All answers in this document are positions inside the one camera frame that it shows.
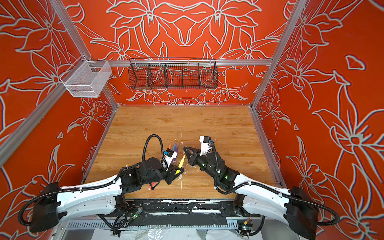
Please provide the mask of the yellow marker pen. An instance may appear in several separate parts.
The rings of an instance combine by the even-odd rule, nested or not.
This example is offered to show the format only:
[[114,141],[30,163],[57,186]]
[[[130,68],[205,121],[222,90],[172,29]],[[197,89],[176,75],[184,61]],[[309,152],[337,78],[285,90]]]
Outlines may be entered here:
[[[182,168],[182,166],[183,166],[183,164],[184,164],[184,161],[185,161],[185,158],[186,158],[186,156],[184,155],[184,156],[182,157],[180,163],[179,163],[179,166],[178,166],[179,169]],[[177,171],[176,171],[176,175],[179,174],[180,172],[181,172],[180,170],[177,170]]]

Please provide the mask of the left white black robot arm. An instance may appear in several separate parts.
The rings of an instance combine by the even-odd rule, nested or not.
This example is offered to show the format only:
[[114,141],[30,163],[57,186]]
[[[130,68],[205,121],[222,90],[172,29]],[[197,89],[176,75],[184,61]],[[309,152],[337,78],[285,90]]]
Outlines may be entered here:
[[143,211],[140,206],[129,206],[126,194],[145,185],[154,190],[161,181],[170,185],[185,171],[172,164],[170,152],[161,148],[160,159],[146,159],[143,154],[141,162],[122,167],[118,174],[101,181],[72,187],[60,187],[57,182],[48,184],[20,209],[18,222],[30,232],[39,233],[65,220],[97,215],[117,233]]

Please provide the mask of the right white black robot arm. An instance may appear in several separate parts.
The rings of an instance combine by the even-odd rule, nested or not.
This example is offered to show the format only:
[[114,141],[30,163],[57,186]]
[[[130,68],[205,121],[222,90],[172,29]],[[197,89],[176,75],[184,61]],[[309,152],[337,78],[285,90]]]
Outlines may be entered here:
[[341,220],[336,211],[314,202],[298,187],[273,187],[229,168],[214,142],[201,149],[184,147],[184,152],[191,166],[198,166],[213,178],[216,191],[222,195],[235,193],[234,203],[249,215],[280,221],[308,240],[316,238],[319,226],[333,226]]

